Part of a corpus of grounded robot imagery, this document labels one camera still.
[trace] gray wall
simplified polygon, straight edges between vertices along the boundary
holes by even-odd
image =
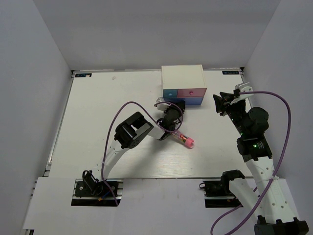
[[[32,0],[0,1],[0,72],[0,230],[17,235],[71,77]]]
[[[282,0],[246,68],[255,90],[282,95],[291,106],[289,145],[279,175],[287,179],[302,219],[313,229],[313,1]],[[269,112],[267,138],[277,162],[287,128],[284,104],[255,95],[252,101]]]
[[[34,0],[72,70],[245,66],[280,0]]]

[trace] sticker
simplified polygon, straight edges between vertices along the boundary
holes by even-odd
[[[223,75],[239,75],[238,71],[222,71]]]
[[[92,73],[77,73],[75,77],[91,77]]]

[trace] blue drawer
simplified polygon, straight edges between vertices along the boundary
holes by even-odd
[[[178,90],[163,90],[163,98],[176,98]]]
[[[184,100],[186,105],[201,105],[203,101],[203,97],[186,97],[186,98],[165,98],[165,101],[168,102],[178,102]]]

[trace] drawer unit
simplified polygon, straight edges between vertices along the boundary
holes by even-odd
[[[186,104],[201,104],[206,92],[202,65],[162,66],[162,87],[164,99],[194,98]]]

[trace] cable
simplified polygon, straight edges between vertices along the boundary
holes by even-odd
[[[103,177],[103,168],[104,168],[104,162],[105,162],[105,159],[106,159],[106,154],[107,154],[107,148],[108,148],[108,142],[109,142],[109,137],[110,137],[110,133],[111,133],[111,130],[112,130],[112,127],[113,127],[113,124],[117,118],[117,116],[120,114],[120,112],[125,108],[126,105],[128,104],[136,104],[138,105],[148,116],[149,118],[159,127],[161,128],[162,130],[166,131],[166,132],[169,132],[169,133],[173,133],[177,130],[180,129],[180,126],[182,125],[182,121],[183,121],[183,111],[180,109],[179,106],[177,106],[176,104],[173,104],[171,102],[166,102],[166,101],[162,101],[162,102],[159,102],[159,103],[156,103],[154,106],[156,107],[158,104],[170,104],[170,105],[174,105],[176,108],[178,108],[178,110],[180,111],[181,113],[181,122],[179,124],[179,126],[177,127],[177,129],[175,129],[174,131],[170,131],[170,130],[166,130],[165,128],[161,127],[155,120],[154,118],[148,113],[147,110],[145,110],[144,107],[142,107],[140,104],[138,104],[137,102],[134,102],[134,101],[129,101],[127,103],[125,103],[116,113],[115,117],[113,118],[112,122],[111,122],[111,125],[109,127],[109,131],[108,131],[108,135],[107,135],[107,140],[106,140],[106,145],[105,145],[105,148],[104,148],[104,155],[103,155],[103,160],[102,160],[102,166],[101,166],[101,178],[102,178],[102,181],[106,184],[106,186],[109,188],[110,192],[112,193],[113,195],[113,198],[115,200],[115,203],[116,203],[116,206],[118,206],[118,202],[117,202],[117,199],[116,199],[116,196],[112,190],[112,188],[110,187],[110,185],[104,180],[104,177]]]
[[[283,158],[284,158],[284,155],[285,155],[285,151],[286,151],[286,148],[287,148],[287,144],[288,144],[288,139],[289,139],[289,135],[290,135],[290,129],[291,129],[291,110],[290,110],[290,106],[289,104],[287,103],[287,101],[282,98],[280,95],[276,94],[276,93],[273,93],[273,92],[266,92],[266,91],[257,91],[257,92],[239,92],[239,94],[270,94],[270,95],[273,95],[279,99],[281,99],[283,101],[283,103],[285,104],[286,108],[287,108],[287,112],[288,112],[288,125],[287,125],[287,133],[286,133],[286,138],[285,138],[285,142],[284,142],[284,146],[283,146],[283,150],[282,150],[282,153],[280,155],[280,158],[279,158],[279,161],[277,163],[277,166],[276,166],[276,169],[274,170],[273,172],[273,176],[276,175],[282,161],[283,161]],[[238,229],[240,229],[249,219],[250,217],[253,215],[253,213],[256,211],[256,209],[258,208],[258,206],[260,205],[262,199],[264,198],[265,194],[267,193],[270,185],[272,184],[273,182],[273,179],[270,179],[268,181],[268,185],[265,187],[264,191],[262,192],[262,194],[260,195],[258,201],[256,202],[255,206],[252,208],[252,210],[249,212],[249,214],[242,220],[241,223],[239,223],[234,229],[232,229],[231,231],[229,231],[228,233],[226,233],[225,235],[231,235],[233,234],[234,232],[236,232]],[[234,208],[234,209],[231,209],[230,211],[226,212],[225,214],[222,214],[212,225],[211,227],[211,235],[213,235],[213,229],[215,227],[215,225],[226,215],[234,212],[235,210],[237,210],[238,208],[240,208],[240,206]]]

